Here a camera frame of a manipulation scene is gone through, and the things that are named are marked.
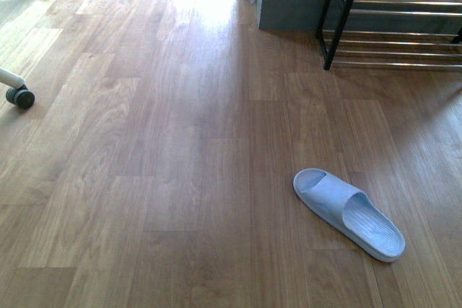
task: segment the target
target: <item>slipper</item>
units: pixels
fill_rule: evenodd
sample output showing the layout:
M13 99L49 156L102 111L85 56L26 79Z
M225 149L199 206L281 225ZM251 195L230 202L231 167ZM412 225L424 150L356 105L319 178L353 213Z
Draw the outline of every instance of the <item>slipper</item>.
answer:
M308 208L374 258L391 263L403 253L402 233L360 189L320 169L298 172L294 189Z

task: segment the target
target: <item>laminate floor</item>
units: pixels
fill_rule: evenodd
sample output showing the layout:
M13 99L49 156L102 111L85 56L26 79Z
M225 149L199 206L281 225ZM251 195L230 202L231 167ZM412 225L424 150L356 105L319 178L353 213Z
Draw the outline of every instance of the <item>laminate floor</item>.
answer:
M460 71L324 71L248 0L0 0L0 66L37 98L0 99L0 307L462 307ZM307 167L403 256L308 210Z

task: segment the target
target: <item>chair caster wheel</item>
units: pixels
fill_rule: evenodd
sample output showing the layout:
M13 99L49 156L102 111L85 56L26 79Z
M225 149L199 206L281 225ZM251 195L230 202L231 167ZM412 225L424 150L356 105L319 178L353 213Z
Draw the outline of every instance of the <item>chair caster wheel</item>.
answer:
M26 86L22 86L19 89L10 88L6 91L6 100L17 107L26 110L34 105L35 96L27 89Z

